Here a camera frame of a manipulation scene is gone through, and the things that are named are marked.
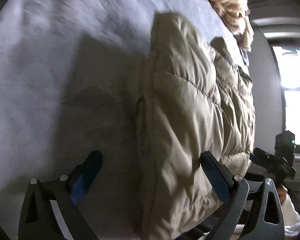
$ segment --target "window pane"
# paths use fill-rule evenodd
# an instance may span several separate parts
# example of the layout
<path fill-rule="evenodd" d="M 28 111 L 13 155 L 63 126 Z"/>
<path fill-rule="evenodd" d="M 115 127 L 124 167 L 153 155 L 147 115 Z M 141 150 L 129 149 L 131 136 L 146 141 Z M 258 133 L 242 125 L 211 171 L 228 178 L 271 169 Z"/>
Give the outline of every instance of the window pane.
<path fill-rule="evenodd" d="M 278 61 L 281 85 L 286 88 L 300 87 L 300 47 L 273 47 Z"/>
<path fill-rule="evenodd" d="M 296 135 L 296 144 L 300 145 L 300 91 L 285 91 L 286 129 Z"/>

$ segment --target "silver bolt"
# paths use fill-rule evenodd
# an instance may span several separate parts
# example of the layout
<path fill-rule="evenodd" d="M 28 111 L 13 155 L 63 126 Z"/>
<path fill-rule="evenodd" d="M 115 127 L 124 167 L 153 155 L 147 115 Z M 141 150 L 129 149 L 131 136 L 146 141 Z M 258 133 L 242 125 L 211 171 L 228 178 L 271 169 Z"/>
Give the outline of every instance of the silver bolt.
<path fill-rule="evenodd" d="M 31 179 L 30 184 L 36 184 L 37 183 L 37 179 Z"/>
<path fill-rule="evenodd" d="M 68 179 L 68 175 L 66 175 L 66 174 L 60 176 L 61 181 L 65 181 L 67 179 Z"/>
<path fill-rule="evenodd" d="M 237 175 L 234 176 L 234 179 L 236 181 L 241 181 L 241 180 L 243 180 L 243 177 L 241 175 L 237 174 Z"/>
<path fill-rule="evenodd" d="M 266 179 L 266 184 L 268 184 L 268 185 L 272 185 L 272 184 L 273 184 L 273 181 L 272 181 L 272 179 L 269 179 L 269 178 L 267 178 L 267 179 Z"/>

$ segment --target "white sheet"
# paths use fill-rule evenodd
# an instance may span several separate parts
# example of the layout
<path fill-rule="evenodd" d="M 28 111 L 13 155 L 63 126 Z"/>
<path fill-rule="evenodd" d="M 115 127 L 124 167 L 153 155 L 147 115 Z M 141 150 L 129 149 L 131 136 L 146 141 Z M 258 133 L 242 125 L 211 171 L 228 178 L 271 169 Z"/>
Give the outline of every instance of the white sheet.
<path fill-rule="evenodd" d="M 100 239 L 136 238 L 138 166 L 125 81 L 147 55 L 154 11 L 178 10 L 211 41 L 236 41 L 207 0 L 9 0 L 0 13 L 0 223 L 17 239 L 31 178 L 104 165 L 79 205 Z"/>

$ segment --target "beige jacket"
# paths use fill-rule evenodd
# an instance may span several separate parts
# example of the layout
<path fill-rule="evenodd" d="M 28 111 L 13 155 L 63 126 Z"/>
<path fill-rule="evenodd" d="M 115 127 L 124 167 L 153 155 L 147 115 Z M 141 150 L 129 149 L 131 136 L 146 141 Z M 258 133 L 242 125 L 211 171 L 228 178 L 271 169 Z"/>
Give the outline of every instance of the beige jacket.
<path fill-rule="evenodd" d="M 149 58 L 130 87 L 144 240 L 175 239 L 221 205 L 200 167 L 201 152 L 211 151 L 233 174 L 250 165 L 252 80 L 223 39 L 213 46 L 219 52 L 182 15 L 155 15 Z"/>

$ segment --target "wall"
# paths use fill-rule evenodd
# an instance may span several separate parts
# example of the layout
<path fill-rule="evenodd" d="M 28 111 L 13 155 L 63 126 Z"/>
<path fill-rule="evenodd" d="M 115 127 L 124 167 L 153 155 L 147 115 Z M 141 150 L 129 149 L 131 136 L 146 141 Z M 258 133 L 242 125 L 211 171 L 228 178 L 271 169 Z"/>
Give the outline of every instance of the wall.
<path fill-rule="evenodd" d="M 255 147 L 274 153 L 274 140 L 282 132 L 282 97 L 274 57 L 266 37 L 254 28 L 254 41 L 249 53 L 253 100 L 256 109 Z"/>

